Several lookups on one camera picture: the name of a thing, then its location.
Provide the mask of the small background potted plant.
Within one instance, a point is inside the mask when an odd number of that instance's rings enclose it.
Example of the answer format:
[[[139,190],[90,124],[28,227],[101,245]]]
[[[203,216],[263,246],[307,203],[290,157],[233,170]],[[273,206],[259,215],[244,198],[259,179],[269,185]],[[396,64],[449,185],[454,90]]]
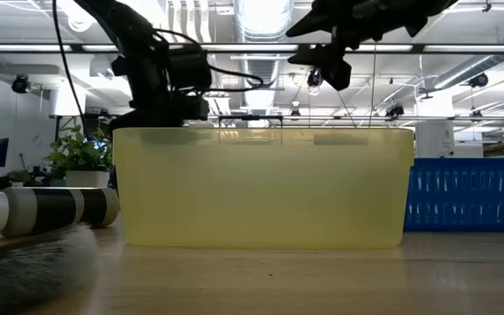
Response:
[[[24,187],[32,182],[32,175],[26,170],[10,171],[7,178],[12,187]]]

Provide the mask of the blue slotted plastic basket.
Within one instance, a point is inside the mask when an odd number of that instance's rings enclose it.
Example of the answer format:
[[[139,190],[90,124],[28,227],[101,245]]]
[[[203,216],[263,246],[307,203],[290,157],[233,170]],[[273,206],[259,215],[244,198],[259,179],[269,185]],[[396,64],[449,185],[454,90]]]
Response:
[[[504,157],[417,158],[406,232],[504,232]]]

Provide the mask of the black and white striped roll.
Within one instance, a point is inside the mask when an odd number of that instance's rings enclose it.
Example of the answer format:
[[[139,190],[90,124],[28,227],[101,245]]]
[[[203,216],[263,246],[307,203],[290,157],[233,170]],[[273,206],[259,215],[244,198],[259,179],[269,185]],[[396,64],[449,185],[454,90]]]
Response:
[[[0,192],[0,235],[39,235],[75,223],[106,227],[120,212],[107,187],[7,187]]]

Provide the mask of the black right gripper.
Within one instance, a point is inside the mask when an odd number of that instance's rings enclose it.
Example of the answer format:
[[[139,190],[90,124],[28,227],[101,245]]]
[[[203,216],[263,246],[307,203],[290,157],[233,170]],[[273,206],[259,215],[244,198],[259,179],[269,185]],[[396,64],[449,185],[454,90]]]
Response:
[[[415,37],[428,20],[453,6],[458,0],[314,0],[311,11],[296,22],[286,36],[294,38],[312,32],[331,32],[347,46],[405,29]],[[344,61],[346,49],[333,44],[300,48],[288,58],[296,65],[318,69],[321,78],[336,91],[349,87],[352,66]]]

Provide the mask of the translucent yellow plastic bin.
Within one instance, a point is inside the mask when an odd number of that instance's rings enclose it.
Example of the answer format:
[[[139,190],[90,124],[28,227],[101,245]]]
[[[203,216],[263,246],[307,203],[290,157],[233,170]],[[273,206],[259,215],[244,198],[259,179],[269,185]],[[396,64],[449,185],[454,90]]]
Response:
[[[403,237],[408,129],[125,128],[113,134],[133,245],[385,249]]]

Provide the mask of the green plant white pot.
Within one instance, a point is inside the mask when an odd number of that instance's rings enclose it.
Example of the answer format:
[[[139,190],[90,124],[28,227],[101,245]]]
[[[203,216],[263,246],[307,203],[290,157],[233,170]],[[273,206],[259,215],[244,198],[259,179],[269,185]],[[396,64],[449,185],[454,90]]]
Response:
[[[44,158],[52,180],[69,187],[108,187],[112,170],[112,144],[101,129],[86,136],[81,126],[65,128],[66,134],[50,144]]]

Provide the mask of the silver ceiling air duct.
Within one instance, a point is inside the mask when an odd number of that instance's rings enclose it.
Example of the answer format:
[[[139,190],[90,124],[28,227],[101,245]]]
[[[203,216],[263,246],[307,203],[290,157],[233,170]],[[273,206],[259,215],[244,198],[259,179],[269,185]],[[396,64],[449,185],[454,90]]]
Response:
[[[238,43],[283,43],[291,24],[294,0],[233,0]],[[245,54],[240,70],[263,80],[265,89],[244,93],[247,114],[267,116],[273,108],[282,61],[275,54]]]
[[[477,55],[467,59],[449,71],[439,75],[432,87],[436,90],[448,89],[484,73],[504,62],[504,54]]]

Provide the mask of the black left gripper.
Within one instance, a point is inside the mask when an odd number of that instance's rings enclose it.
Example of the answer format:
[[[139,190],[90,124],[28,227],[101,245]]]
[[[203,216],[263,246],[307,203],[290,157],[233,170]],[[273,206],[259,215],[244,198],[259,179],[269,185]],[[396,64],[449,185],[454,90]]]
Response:
[[[201,95],[170,94],[159,102],[144,104],[114,119],[109,131],[125,128],[176,128],[184,121],[206,121],[209,104]]]

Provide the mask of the fluffy grey bristle paintbrush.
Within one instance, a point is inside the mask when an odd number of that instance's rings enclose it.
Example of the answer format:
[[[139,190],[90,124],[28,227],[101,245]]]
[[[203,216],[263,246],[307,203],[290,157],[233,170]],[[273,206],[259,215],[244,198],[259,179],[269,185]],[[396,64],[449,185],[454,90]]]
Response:
[[[0,315],[14,315],[93,282],[98,265],[93,230],[82,224],[0,246]]]

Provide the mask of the black aluminium frame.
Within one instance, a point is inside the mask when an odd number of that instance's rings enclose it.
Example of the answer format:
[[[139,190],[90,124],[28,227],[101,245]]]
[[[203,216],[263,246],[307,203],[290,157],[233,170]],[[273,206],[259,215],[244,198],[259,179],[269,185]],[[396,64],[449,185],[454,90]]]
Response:
[[[315,44],[203,44],[208,53],[274,53],[292,54],[300,49],[314,48]],[[0,53],[58,53],[58,44],[12,43],[0,44]],[[357,50],[346,49],[356,54],[453,54],[453,55],[504,55],[504,45],[485,44],[361,44]]]

